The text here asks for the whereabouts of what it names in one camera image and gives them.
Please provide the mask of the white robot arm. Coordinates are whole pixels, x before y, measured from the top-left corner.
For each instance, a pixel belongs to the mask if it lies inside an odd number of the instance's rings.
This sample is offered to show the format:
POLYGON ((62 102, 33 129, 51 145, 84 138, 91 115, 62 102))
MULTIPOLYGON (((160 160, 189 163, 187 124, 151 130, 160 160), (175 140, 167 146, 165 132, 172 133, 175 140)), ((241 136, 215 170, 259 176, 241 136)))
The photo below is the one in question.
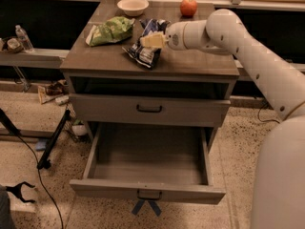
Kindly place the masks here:
POLYGON ((237 58, 282 122, 258 155, 251 229, 305 229, 305 75, 246 30, 231 10, 206 20, 177 22, 140 38, 146 48, 230 53, 237 58))

